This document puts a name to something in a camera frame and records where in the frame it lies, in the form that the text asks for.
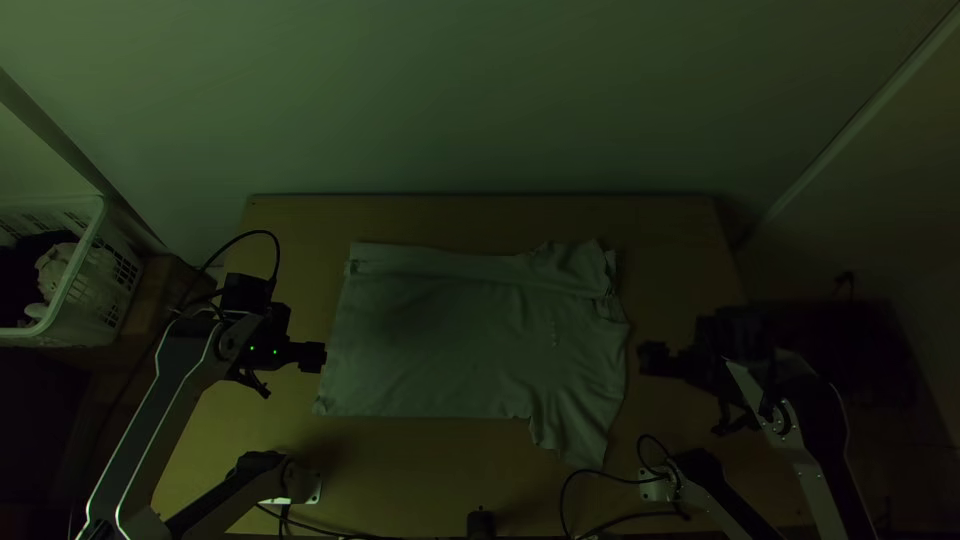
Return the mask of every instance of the wooden table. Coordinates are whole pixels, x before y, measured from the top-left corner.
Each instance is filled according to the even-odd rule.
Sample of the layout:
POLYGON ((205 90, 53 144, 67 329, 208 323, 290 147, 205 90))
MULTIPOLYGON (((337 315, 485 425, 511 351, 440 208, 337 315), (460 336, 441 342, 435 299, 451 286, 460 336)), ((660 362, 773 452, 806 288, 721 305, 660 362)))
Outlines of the wooden table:
MULTIPOLYGON (((706 447, 727 477, 770 521, 810 523, 791 469, 757 433, 710 433, 716 401, 676 380, 638 373, 635 346, 689 343, 694 319, 743 301, 713 203, 702 197, 256 197, 241 230, 269 229, 282 258, 274 298, 293 310, 293 340, 328 341, 350 243, 413 244, 514 254, 546 240, 600 239, 620 254, 620 298, 634 331, 628 391, 609 436, 605 470, 635 478, 634 441, 652 433, 672 451, 706 447)), ((230 251, 227 270, 267 276, 269 239, 230 251)), ((263 373, 263 400, 238 384, 209 389, 154 494, 161 516, 223 479, 248 450, 280 450, 325 471, 320 503, 292 517, 319 526, 404 537, 463 536, 468 512, 496 513, 501 535, 561 534, 560 485, 570 468, 534 446, 520 420, 321 418, 311 413, 322 375, 287 366, 263 373)), ((655 509, 629 486, 578 479, 568 493, 575 532, 620 515, 655 509)), ((716 529, 706 514, 634 520, 620 532, 716 529)), ((251 510, 231 532, 276 534, 276 521, 251 510)), ((307 534, 295 530, 297 534, 307 534)))

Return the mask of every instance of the white t-shirt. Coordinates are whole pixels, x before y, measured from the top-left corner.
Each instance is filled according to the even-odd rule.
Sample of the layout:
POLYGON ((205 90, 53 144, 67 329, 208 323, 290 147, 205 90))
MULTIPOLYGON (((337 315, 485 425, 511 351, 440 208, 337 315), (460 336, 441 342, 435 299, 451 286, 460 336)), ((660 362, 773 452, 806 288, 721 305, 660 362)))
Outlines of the white t-shirt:
POLYGON ((480 256, 356 243, 314 412, 526 418, 600 467, 626 381, 615 259, 595 241, 480 256))

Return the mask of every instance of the laundry basket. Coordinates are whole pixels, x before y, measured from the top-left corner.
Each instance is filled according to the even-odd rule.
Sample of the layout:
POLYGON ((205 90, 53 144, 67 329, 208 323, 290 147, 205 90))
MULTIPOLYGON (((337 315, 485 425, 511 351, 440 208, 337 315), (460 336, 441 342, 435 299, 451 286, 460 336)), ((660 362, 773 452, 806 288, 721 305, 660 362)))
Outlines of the laundry basket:
POLYGON ((107 202, 89 196, 0 204, 0 245, 13 247, 20 238, 61 230, 80 240, 46 315, 29 328, 0 328, 0 346, 104 345, 116 337, 143 266, 107 202))

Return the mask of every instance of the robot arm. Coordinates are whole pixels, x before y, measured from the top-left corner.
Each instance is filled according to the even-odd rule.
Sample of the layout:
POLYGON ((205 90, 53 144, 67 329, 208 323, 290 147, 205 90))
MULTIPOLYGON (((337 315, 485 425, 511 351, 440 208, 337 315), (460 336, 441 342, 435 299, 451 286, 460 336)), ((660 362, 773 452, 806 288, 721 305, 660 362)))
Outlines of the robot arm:
MULTIPOLYGON (((249 278, 245 283, 258 281, 249 278)), ((166 522, 150 507, 153 490, 204 390, 217 381, 233 380, 267 397, 270 392, 255 370, 297 362, 302 371, 318 373, 326 359, 322 343, 290 342, 287 306, 242 298, 239 290, 225 295, 224 320, 201 312, 168 326, 156 354, 156 378, 87 503, 87 522, 78 538, 209 538, 257 502, 317 501, 319 478, 310 471, 275 452, 250 452, 223 483, 166 522)))

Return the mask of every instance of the white wall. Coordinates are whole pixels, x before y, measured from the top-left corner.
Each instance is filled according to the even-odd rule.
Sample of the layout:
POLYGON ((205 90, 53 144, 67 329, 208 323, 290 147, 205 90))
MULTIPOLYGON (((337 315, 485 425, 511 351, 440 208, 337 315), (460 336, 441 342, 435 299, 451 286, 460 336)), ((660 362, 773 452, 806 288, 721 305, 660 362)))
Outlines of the white wall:
POLYGON ((198 262, 251 193, 760 213, 953 3, 7 0, 0 65, 198 262))
POLYGON ((960 442, 960 8, 848 145, 737 253, 752 299, 823 298, 843 270, 892 298, 960 442))
POLYGON ((98 193, 40 137, 0 104, 0 203, 19 197, 98 193))

